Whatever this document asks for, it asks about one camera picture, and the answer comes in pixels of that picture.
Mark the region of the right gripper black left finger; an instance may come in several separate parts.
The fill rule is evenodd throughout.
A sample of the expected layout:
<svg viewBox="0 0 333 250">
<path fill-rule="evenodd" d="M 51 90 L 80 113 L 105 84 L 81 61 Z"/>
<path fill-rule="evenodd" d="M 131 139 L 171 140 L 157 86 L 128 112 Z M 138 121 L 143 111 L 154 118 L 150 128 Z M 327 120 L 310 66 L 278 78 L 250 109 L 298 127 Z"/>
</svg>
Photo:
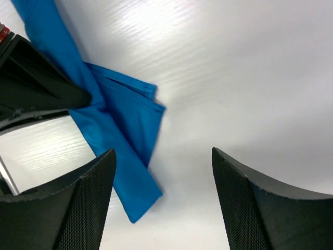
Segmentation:
<svg viewBox="0 0 333 250">
<path fill-rule="evenodd" d="M 17 196 L 1 178 L 1 249 L 99 249 L 116 165 L 110 149 Z"/>
</svg>

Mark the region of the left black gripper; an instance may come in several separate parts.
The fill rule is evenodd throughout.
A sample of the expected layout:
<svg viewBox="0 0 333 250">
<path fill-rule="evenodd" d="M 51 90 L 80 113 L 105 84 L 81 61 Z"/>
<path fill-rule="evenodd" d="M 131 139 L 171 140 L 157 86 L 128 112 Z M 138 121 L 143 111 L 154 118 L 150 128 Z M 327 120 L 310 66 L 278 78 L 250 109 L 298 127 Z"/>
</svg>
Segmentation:
<svg viewBox="0 0 333 250">
<path fill-rule="evenodd" d="M 89 106 L 91 94 L 72 83 L 31 42 L 1 23 L 1 130 Z"/>
</svg>

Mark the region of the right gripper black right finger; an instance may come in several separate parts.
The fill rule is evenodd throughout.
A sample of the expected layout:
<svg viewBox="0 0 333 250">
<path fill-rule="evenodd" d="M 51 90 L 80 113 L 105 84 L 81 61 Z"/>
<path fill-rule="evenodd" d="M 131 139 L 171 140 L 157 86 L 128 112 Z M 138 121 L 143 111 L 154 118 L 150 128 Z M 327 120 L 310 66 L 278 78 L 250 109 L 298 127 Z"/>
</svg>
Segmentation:
<svg viewBox="0 0 333 250">
<path fill-rule="evenodd" d="M 230 249 L 332 249 L 332 195 L 283 183 L 212 149 Z"/>
</svg>

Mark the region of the blue cloth napkin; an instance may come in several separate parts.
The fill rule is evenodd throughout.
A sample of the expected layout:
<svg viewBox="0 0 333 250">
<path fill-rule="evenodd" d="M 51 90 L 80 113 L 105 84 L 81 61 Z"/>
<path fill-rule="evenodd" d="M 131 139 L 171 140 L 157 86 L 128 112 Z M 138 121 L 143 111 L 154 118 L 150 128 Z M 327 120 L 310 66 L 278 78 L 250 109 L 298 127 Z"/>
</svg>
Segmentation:
<svg viewBox="0 0 333 250">
<path fill-rule="evenodd" d="M 84 62 L 54 1 L 13 1 L 32 44 L 75 84 L 92 95 L 90 106 L 70 111 L 95 155 L 113 148 L 113 187 L 130 222 L 137 222 L 162 196 L 148 171 L 164 106 L 157 87 Z"/>
</svg>

